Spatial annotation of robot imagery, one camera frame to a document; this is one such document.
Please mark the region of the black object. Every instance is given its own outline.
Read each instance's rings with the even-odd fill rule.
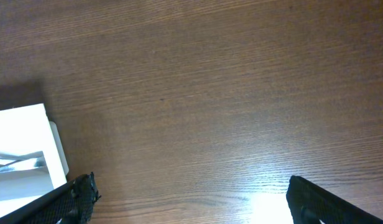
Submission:
[[[291,176],[287,202],[294,224],[383,224],[383,220],[299,176]]]
[[[84,224],[91,220],[99,191],[93,172],[81,175],[0,218],[0,224]]]

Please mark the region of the wooden table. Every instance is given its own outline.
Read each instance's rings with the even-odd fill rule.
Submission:
[[[383,218],[383,0],[0,0],[92,223],[291,223],[302,175]]]

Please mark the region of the brown wooden surface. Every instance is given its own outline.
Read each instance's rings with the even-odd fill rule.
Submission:
[[[383,218],[381,0],[0,0],[28,80],[92,223],[290,223],[292,174]]]

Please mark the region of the wood grain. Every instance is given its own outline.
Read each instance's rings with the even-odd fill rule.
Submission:
[[[0,0],[29,80],[92,223],[291,223],[291,175],[383,218],[381,0]]]

